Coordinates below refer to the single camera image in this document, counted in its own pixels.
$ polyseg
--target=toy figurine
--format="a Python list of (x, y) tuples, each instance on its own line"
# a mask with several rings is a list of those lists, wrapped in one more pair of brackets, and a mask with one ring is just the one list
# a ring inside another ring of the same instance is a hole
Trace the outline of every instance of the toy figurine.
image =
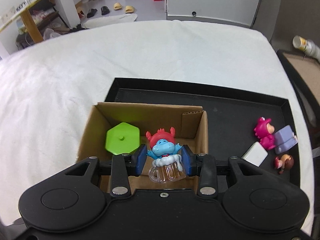
[(146, 133), (150, 148), (147, 155), (152, 157), (152, 168), (149, 170), (149, 177), (154, 182), (165, 183), (175, 181), (186, 177), (181, 165), (182, 157), (178, 151), (182, 148), (179, 143), (175, 144), (175, 129), (171, 127), (170, 133), (159, 129), (157, 133), (151, 136)]
[(290, 125), (285, 126), (275, 133), (275, 152), (276, 154), (284, 153), (290, 150), (298, 143), (297, 136), (294, 135)]
[(272, 135), (275, 131), (275, 127), (270, 124), (271, 119), (265, 119), (260, 117), (258, 119), (257, 126), (253, 129), (255, 131), (255, 136), (260, 139), (260, 144), (266, 150), (272, 150), (275, 146), (275, 138)]
[(291, 155), (284, 154), (281, 159), (279, 157), (275, 158), (275, 169), (280, 169), (279, 174), (282, 174), (284, 170), (290, 170), (293, 167), (294, 160)]

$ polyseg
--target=pink dinosaur figurine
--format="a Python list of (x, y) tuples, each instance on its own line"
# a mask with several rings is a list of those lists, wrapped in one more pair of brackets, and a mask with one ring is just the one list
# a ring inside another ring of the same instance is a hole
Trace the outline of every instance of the pink dinosaur figurine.
[(266, 150), (272, 150), (275, 146), (275, 138), (272, 135), (275, 131), (275, 127), (270, 124), (271, 119), (265, 119), (264, 117), (260, 117), (258, 119), (258, 124), (255, 131), (255, 136), (260, 139), (260, 144)]

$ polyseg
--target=black slipper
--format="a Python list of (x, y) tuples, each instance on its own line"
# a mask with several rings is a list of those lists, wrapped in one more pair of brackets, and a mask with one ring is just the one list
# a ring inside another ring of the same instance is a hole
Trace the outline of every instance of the black slipper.
[(97, 9), (90, 9), (87, 14), (87, 18), (93, 17), (97, 13), (97, 11), (98, 11)]
[(102, 6), (101, 7), (101, 15), (106, 15), (108, 13), (110, 13), (109, 8), (107, 6)]

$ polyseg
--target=red crab hat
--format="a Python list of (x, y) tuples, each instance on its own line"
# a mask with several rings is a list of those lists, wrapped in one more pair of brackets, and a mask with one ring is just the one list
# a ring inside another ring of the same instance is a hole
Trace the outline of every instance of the red crab hat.
[(175, 134), (176, 134), (176, 130), (173, 127), (171, 127), (170, 129), (170, 133), (165, 132), (164, 129), (160, 128), (158, 132), (152, 136), (150, 132), (147, 132), (146, 137), (148, 141), (150, 141), (150, 148), (152, 149), (156, 145), (157, 141), (160, 139), (166, 139), (168, 142), (172, 142), (173, 144), (176, 144), (174, 140)]

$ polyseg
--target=doll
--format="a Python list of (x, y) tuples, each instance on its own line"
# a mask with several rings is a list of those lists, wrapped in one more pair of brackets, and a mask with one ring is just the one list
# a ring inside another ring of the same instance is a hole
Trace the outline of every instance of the doll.
[(175, 143), (174, 136), (175, 129), (173, 127), (170, 129), (170, 133), (164, 129), (159, 129), (154, 135), (151, 135), (150, 132), (146, 133), (151, 148), (148, 150), (147, 156), (154, 159), (149, 170), (149, 178), (153, 182), (166, 183), (186, 177), (181, 165), (182, 157), (178, 154), (182, 147), (179, 143)]
[(270, 124), (271, 119), (265, 119), (260, 117), (258, 119), (258, 124), (253, 129), (255, 131), (255, 136), (260, 139), (260, 144), (266, 150), (272, 150), (275, 146), (275, 138), (272, 135), (275, 131), (275, 127)]
[(284, 154), (281, 159), (277, 156), (275, 158), (275, 169), (280, 169), (279, 174), (282, 174), (284, 170), (290, 170), (293, 167), (294, 160), (291, 155)]

